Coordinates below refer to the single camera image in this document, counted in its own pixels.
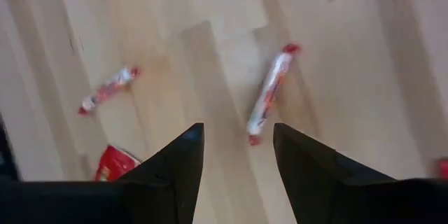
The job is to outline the Smarties candy roll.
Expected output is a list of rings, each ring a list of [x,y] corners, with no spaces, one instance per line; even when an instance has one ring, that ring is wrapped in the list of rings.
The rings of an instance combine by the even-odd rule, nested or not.
[[[122,68],[81,101],[78,114],[82,116],[90,115],[98,105],[126,89],[140,74],[141,69],[137,66]]]
[[[301,47],[298,44],[290,43],[285,45],[272,61],[246,125],[248,142],[251,146],[260,143],[260,134],[274,104],[275,95],[288,73],[291,62],[300,51]]]

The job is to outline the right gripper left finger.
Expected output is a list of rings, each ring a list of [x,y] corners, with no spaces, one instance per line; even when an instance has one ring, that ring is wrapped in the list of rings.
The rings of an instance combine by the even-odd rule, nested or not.
[[[204,163],[204,124],[197,122],[120,177],[132,224],[193,224]]]

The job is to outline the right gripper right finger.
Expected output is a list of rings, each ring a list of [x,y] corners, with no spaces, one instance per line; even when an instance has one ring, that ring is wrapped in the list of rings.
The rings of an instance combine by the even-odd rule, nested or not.
[[[297,224],[330,224],[335,197],[346,184],[394,180],[284,123],[274,125],[273,144]]]

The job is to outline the red Skittles pack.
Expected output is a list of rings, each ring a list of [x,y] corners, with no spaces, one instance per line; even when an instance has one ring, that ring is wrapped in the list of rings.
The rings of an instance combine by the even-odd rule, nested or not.
[[[448,180],[448,158],[440,159],[437,162],[437,170],[440,178]]]
[[[109,144],[94,175],[96,181],[114,181],[139,166],[141,161],[126,150]]]

